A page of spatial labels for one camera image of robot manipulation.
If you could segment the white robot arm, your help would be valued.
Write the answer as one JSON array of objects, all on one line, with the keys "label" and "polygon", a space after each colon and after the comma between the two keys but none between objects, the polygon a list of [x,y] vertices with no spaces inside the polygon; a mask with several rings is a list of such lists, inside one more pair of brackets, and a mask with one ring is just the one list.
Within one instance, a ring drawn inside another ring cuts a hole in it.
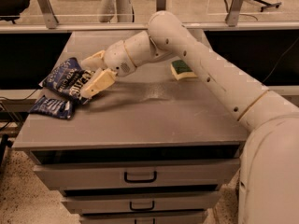
[{"label": "white robot arm", "polygon": [[84,59],[91,98],[117,77],[173,54],[183,60],[248,131],[241,157],[238,224],[299,224],[299,108],[197,41],[168,11],[148,29]]}]

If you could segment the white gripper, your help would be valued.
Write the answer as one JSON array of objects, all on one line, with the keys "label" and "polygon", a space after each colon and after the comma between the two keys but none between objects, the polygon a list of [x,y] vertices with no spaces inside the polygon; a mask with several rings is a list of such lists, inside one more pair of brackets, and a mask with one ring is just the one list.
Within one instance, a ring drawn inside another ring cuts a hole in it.
[{"label": "white gripper", "polygon": [[123,40],[109,46],[106,51],[100,50],[84,59],[81,67],[97,69],[96,71],[85,70],[82,74],[83,86],[80,89],[80,95],[86,99],[91,99],[100,91],[112,86],[117,75],[126,77],[136,70]]}]

